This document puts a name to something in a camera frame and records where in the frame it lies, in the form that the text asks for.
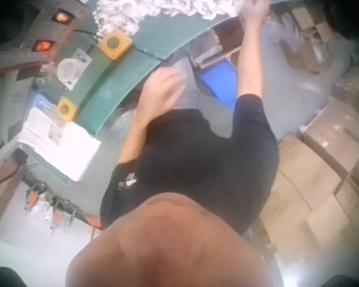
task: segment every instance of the warning light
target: warning light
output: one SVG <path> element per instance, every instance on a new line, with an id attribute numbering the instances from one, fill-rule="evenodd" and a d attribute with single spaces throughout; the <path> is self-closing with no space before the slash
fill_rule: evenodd
<path id="1" fill-rule="evenodd" d="M 74 16 L 71 13 L 58 9 L 58 11 L 53 15 L 52 21 L 67 25 L 73 20 L 73 18 Z"/>
<path id="2" fill-rule="evenodd" d="M 53 42 L 52 41 L 37 41 L 34 45 L 32 51 L 36 52 L 46 52 L 49 51 L 49 49 L 52 47 Z"/>
<path id="3" fill-rule="evenodd" d="M 68 16 L 66 13 L 64 12 L 58 12 L 56 14 L 56 20 L 60 23 L 66 23 L 68 21 L 70 21 L 70 16 Z"/>

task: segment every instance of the person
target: person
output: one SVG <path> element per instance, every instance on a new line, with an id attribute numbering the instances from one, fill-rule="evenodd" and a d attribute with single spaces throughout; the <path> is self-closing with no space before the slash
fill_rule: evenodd
<path id="1" fill-rule="evenodd" d="M 106 228 L 71 262 L 73 286 L 266 286 L 241 235 L 258 217 L 278 167 L 264 114 L 260 31 L 269 0 L 245 1 L 230 138 L 196 109 L 174 109 L 183 76 L 159 68 L 144 84 L 101 206 Z"/>

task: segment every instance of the white paper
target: white paper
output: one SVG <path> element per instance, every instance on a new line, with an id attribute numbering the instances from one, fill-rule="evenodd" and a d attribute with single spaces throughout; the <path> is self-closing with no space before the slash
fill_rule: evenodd
<path id="1" fill-rule="evenodd" d="M 29 112 L 19 142 L 34 148 L 73 181 L 81 179 L 101 143 L 77 124 L 56 123 L 37 107 Z"/>

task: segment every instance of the power cord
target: power cord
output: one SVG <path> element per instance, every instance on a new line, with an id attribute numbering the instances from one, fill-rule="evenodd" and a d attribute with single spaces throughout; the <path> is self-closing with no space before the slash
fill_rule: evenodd
<path id="1" fill-rule="evenodd" d="M 78 32 L 78 33 L 84 33 L 84 34 L 91 35 L 91 36 L 93 36 L 93 37 L 95 38 L 95 40 L 96 40 L 97 42 L 99 42 L 100 40 L 103 40 L 103 37 L 98 36 L 96 33 L 93 33 L 93 32 L 91 32 L 91 31 L 80 30 L 80 29 L 75 29 L 75 30 L 73 30 L 73 31 L 74 31 L 74 32 Z M 152 59 L 155 59 L 155 60 L 158 60 L 158 61 L 161 61 L 161 62 L 168 62 L 168 60 L 162 59 L 161 57 L 158 57 L 158 56 L 156 56 L 156 55 L 154 55 L 154 54 L 151 54 L 151 53 L 149 53 L 149 52 L 146 51 L 146 50 L 137 48 L 136 46 L 133 46 L 133 49 L 134 49 L 135 51 L 138 51 L 138 52 L 140 52 L 140 53 L 142 53 L 142 54 L 148 56 L 148 57 L 151 57 Z"/>

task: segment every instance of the blue plastic crate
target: blue plastic crate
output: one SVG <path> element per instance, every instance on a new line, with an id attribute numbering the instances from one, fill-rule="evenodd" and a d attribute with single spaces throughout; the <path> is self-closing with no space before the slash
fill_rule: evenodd
<path id="1" fill-rule="evenodd" d="M 236 68 L 228 60 L 222 60 L 201 70 L 200 79 L 210 92 L 226 105 L 234 105 L 237 89 Z"/>

